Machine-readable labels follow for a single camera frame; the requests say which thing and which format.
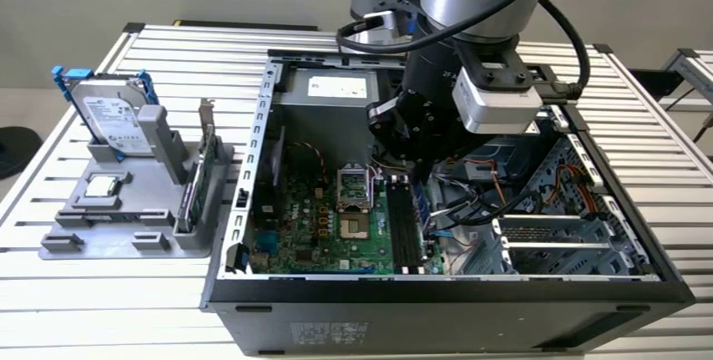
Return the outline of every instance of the hard drive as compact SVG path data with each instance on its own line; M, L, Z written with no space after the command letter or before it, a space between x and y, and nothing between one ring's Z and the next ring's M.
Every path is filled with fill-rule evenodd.
M70 69L52 74L63 98L71 103L93 143L110 145L118 155L153 155L135 114L145 104L157 104L153 83L141 70L135 75L93 74L90 69Z

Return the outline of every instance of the gray wall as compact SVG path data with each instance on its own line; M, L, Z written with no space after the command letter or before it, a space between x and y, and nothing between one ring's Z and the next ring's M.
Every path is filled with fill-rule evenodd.
M709 0L553 0L589 42L657 66L681 46L713 48ZM349 0L0 0L0 86L44 87L50 66L95 66L127 21L175 18L314 24L349 21ZM526 39L565 41L537 13Z

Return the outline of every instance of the open computer chassis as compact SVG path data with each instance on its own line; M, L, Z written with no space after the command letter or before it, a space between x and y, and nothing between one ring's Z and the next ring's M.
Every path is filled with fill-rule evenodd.
M426 241L423 225L418 224L423 205L425 212L442 208L439 201L450 193L435 191L438 188L430 183L409 185L401 175L381 175L381 180L374 180L370 191L374 207L366 229L359 229L350 218L343 224L334 220L331 210L338 203L331 201L337 206L323 209L317 203L306 204L305 195L293 200L294 191L305 190L294 186L294 181L287 182L287 198L271 197L266 204L265 172L267 185L278 184L277 175L289 174L290 169L279 170L282 150L286 150L286 135L298 134L299 130L286 124L274 134L270 122L279 118L278 107L289 106L294 103L290 100L298 101L298 97L306 101L322 99L307 97L322 95L318 92L306 95L299 92L309 88L313 77L363 77L367 94L362 100L326 99L318 103L321 107L317 105L322 111L315 113L318 116L307 113L297 121L311 119L317 124L323 122L325 127L338 127L341 121L347 125L342 127L361 128L367 134L363 106L369 101L389 98L383 97L387 94L383 91L389 91L393 75L398 76L402 68L402 59L394 57L269 53L222 248L214 251L203 292L206 308L218 313L241 350L247 354L581 352L690 305L694 301L690 290L573 105L543 108L523 135L499 136L471 158L494 159L498 172L526 175L521 188L535 189L545 197L549 189L557 190L553 185L559 165L575 164L582 173L586 171L582 178L598 208L598 213L589 217L578 214L585 200L574 188L562 190L539 215L526 214L534 203L525 200L517 214L501 216L475 229L473 246L477 247L463 253L466 249L453 239ZM338 113L337 120L329 120L329 111L342 111L350 105L359 108L361 119ZM350 160L358 152L350 153L349 147L358 145L362 150L362 138L366 141L369 136L345 134L338 142L331 142L333 146L329 142L314 142L314 146L323 157L333 160L347 155L342 160ZM533 163L529 169L518 168L527 161ZM341 168L342 164L326 166L339 172L346 169ZM434 173L457 172L443 170L442 166ZM489 169L470 167L465 171L469 179L490 177ZM398 189L413 193L409 193L410 202L403 203L399 196L394 208L391 196L383 199L381 191ZM333 194L333 189L325 187L322 191L314 190L311 199ZM401 207L407 208L411 227L417 228L405 235L406 239L415 236L417 242L401 243L402 246L418 244L422 266L398 264L398 246L381 247L378 243L383 238L385 213ZM574 214L566 208L574 208ZM286 228L299 228L303 224L315 232L322 227L309 226L309 222L315 223L315 218L323 217L326 220L319 221L327 224L323 233L319 232L323 236L341 233L345 237L343 233L353 232L349 238L355 238L358 233L365 234L361 237L369 236L370 231L370 240L339 243L337 236L327 254L329 249L323 250L322 243L315 243L317 238L307 237L302 244L307 249L314 247L313 252L295 250L289 246L293 243L282 243L275 237L282 232L271 232L281 226L270 225L274 220L265 217L265 210L279 213L277 224L283 219ZM313 211L314 218L303 218L302 211L309 216ZM338 209L334 214L342 216ZM401 236L403 240L399 230L409 226L395 225L391 214L387 219L385 229L390 229L390 238ZM466 228L451 230L457 232L453 237L467 240L473 234L467 236L462 230ZM297 235L290 236L289 239L299 239ZM602 245L609 249L595 249ZM547 246L558 248L538 249ZM334 249L339 247L346 258L337 260ZM373 253L363 254L366 260L349 260L350 248ZM391 262L370 261L377 255L374 251L383 254L383 248L393 251ZM295 258L283 259L279 254L283 251ZM277 265L270 263L270 258L278 259Z

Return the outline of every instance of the robotic arm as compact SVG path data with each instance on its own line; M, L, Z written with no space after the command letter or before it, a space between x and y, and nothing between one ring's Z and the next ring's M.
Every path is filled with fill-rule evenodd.
M515 54L538 2L573 41L581 66L575 84L557 82L547 67L525 65ZM371 133L395 158L413 162L417 180L494 135L522 133L542 104L565 104L581 95L586 49L549 0L351 0L350 12L355 21L335 35L342 48L409 53L395 97L375 104L369 116ZM385 29L413 32L413 38L365 43L365 35Z

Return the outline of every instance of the green circuit board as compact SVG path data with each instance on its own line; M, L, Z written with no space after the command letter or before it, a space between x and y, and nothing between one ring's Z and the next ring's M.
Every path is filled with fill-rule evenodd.
M367 214L339 213L335 188L325 189L319 198L311 186L313 182L306 180L287 180L281 228L262 232L275 233L275 252L250 256L254 270L271 274L391 274L383 181L374 181L373 206ZM439 253L423 267L426 273L442 273Z

